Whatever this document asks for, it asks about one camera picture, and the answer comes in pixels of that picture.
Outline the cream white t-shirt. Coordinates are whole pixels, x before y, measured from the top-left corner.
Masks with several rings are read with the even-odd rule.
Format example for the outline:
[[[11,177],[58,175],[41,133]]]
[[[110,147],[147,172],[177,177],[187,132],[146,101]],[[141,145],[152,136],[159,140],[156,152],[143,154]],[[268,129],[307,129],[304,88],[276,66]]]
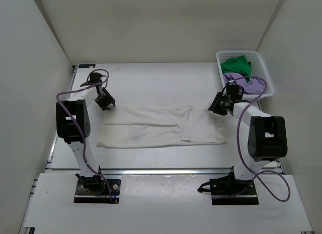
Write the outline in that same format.
[[[105,148],[154,148],[226,143],[222,116],[197,105],[119,106],[104,114],[97,140]]]

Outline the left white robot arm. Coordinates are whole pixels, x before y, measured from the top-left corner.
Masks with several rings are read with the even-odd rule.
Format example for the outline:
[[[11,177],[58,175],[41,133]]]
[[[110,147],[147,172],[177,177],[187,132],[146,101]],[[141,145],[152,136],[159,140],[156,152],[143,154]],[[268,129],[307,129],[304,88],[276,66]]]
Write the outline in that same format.
[[[79,89],[56,95],[57,134],[76,158],[80,169],[77,175],[79,179],[103,178],[89,143],[91,124],[88,106],[96,103],[102,111],[116,106],[115,99],[106,90],[109,76],[105,69],[93,70]]]

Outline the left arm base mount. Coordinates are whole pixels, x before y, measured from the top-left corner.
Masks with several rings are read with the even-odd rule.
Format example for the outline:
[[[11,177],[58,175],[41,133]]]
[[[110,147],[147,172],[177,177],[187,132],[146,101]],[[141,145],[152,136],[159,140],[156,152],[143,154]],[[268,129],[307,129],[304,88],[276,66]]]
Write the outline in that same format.
[[[77,180],[74,203],[97,203],[97,204],[118,204],[120,199],[121,179],[107,179],[111,188],[109,193],[108,186],[104,180],[98,182],[92,179],[90,183],[85,183],[81,179]]]

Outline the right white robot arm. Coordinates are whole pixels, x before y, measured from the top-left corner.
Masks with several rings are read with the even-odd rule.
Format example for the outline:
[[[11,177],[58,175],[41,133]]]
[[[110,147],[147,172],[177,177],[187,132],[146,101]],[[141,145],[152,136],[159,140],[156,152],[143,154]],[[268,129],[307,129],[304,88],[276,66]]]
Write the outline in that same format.
[[[237,151],[241,163],[232,167],[234,179],[249,181],[265,165],[287,155],[285,120],[282,116],[264,113],[243,100],[244,89],[239,85],[228,85],[217,92],[208,110],[214,114],[231,114],[238,119],[236,129]],[[247,153],[240,146],[240,125],[249,127]]]

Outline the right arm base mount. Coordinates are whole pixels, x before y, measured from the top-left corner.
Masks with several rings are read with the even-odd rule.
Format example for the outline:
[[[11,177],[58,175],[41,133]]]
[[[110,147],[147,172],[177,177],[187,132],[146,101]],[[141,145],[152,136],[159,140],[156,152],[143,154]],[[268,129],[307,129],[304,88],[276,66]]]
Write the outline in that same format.
[[[253,180],[238,180],[234,171],[200,185],[199,193],[210,193],[213,206],[259,205]]]

